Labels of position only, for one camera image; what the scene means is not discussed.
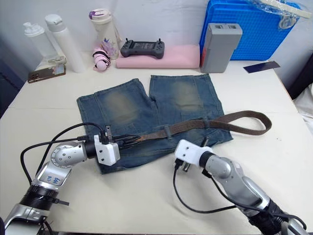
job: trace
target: gray battery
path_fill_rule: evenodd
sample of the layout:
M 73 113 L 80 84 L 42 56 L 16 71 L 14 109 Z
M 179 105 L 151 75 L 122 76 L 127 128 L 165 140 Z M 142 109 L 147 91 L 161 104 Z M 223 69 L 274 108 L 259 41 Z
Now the gray battery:
M 243 34 L 236 23 L 209 23 L 201 56 L 201 72 L 224 72 Z

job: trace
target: smartphone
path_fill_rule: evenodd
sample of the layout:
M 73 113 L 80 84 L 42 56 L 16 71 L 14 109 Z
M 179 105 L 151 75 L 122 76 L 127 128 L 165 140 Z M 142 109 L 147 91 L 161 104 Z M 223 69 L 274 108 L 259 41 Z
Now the smartphone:
M 36 70 L 28 74 L 28 83 L 38 82 L 52 77 L 65 75 L 66 69 L 64 64 L 58 64 L 43 70 Z

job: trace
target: water bottle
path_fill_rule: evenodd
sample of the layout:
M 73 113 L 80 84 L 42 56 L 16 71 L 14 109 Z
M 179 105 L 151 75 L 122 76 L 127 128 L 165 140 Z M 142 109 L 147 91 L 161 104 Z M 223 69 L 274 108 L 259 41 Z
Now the water bottle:
M 82 56 L 72 39 L 68 28 L 64 25 L 62 18 L 59 15 L 51 14 L 45 17 L 45 22 L 52 35 L 60 45 L 65 54 L 69 65 L 74 72 L 84 72 L 85 65 Z
M 31 24 L 30 22 L 26 22 L 23 25 L 25 26 L 25 36 L 31 39 L 45 61 L 53 60 L 58 57 L 58 53 L 48 39 L 44 28 L 36 23 Z
M 98 8 L 89 12 L 89 18 L 98 32 L 98 42 L 111 59 L 118 58 L 118 43 L 111 12 L 105 8 Z

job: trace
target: black remote controller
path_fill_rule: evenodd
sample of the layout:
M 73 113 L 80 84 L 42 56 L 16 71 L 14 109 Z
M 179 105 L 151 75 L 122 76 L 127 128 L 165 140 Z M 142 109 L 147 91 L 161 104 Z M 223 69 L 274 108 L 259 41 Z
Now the black remote controller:
M 134 42 L 126 39 L 126 43 L 121 48 L 121 54 L 124 57 L 130 55 L 153 55 L 161 59 L 164 55 L 165 44 L 159 38 L 156 42 Z

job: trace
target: faded denim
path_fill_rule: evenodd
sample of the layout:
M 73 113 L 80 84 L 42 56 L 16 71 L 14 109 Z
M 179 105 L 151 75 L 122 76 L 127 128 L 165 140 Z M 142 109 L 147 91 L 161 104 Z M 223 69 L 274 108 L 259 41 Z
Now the faded denim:
M 215 119 L 223 116 L 221 102 L 208 74 L 198 76 L 152 75 L 149 97 L 138 79 L 77 99 L 83 122 L 111 125 L 114 136 L 143 135 L 164 129 L 166 125 L 189 119 Z M 86 126 L 89 136 L 98 129 Z M 208 146 L 232 140 L 229 131 L 193 129 L 162 140 L 145 141 L 120 151 L 121 159 L 112 166 L 101 165 L 103 174 L 149 163 L 174 152 L 181 139 L 200 145 L 208 137 Z

